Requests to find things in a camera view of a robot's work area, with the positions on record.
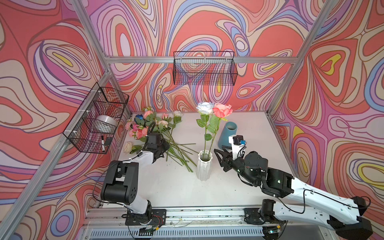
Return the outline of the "pink artificial rose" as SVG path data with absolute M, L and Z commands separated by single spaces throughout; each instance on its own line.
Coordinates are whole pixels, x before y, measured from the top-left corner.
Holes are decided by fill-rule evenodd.
M 215 103 L 213 107 L 213 114 L 210 118 L 208 131 L 212 134 L 209 153 L 212 151 L 215 138 L 218 134 L 220 124 L 222 121 L 227 121 L 227 117 L 233 112 L 231 105 L 224 105 Z

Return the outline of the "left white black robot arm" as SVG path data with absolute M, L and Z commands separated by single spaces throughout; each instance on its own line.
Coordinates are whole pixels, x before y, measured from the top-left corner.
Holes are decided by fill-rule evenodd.
M 127 225 L 159 228 L 165 223 L 166 211 L 154 213 L 151 202 L 138 194 L 138 185 L 140 171 L 163 158 L 169 148 L 162 134 L 149 133 L 143 149 L 135 157 L 110 163 L 100 193 L 101 201 L 126 208 Z

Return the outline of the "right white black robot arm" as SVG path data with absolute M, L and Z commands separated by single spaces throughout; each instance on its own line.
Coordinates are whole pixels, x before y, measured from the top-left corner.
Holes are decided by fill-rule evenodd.
M 263 200 L 257 214 L 247 214 L 247 223 L 306 222 L 334 230 L 346 240 L 367 240 L 373 234 L 371 222 L 363 217 L 371 204 L 366 197 L 343 198 L 317 189 L 269 168 L 268 160 L 255 151 L 242 156 L 219 149 L 214 153 L 224 172 L 236 171 L 242 183 L 272 197 Z

